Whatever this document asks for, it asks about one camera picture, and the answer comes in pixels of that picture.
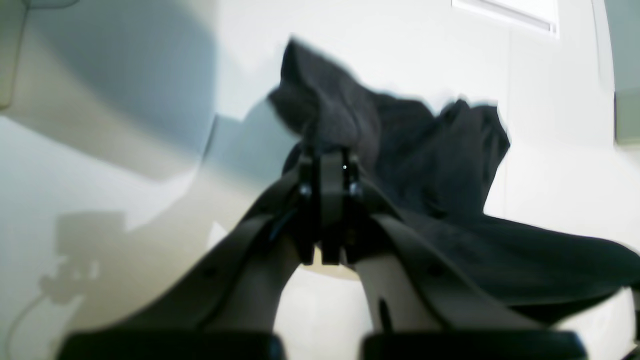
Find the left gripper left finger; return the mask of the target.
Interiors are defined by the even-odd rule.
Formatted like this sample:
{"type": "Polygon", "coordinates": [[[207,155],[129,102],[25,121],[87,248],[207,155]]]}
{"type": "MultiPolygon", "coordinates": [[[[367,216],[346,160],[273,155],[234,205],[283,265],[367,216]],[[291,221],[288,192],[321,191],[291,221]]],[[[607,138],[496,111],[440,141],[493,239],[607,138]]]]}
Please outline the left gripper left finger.
{"type": "Polygon", "coordinates": [[[274,333],[281,295],[322,241],[323,166],[333,150],[300,146],[297,161],[187,273],[141,310],[69,335],[60,360],[285,360],[274,333]]]}

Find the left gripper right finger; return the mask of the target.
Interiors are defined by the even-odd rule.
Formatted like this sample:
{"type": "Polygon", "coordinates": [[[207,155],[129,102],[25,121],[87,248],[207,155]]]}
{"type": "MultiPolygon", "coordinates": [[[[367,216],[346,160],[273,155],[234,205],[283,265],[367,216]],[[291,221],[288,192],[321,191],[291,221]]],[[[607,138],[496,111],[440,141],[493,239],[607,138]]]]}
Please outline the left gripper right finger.
{"type": "Polygon", "coordinates": [[[374,333],[361,360],[585,360],[578,335],[510,310],[423,241],[347,148],[333,155],[345,261],[365,290],[374,333]]]}

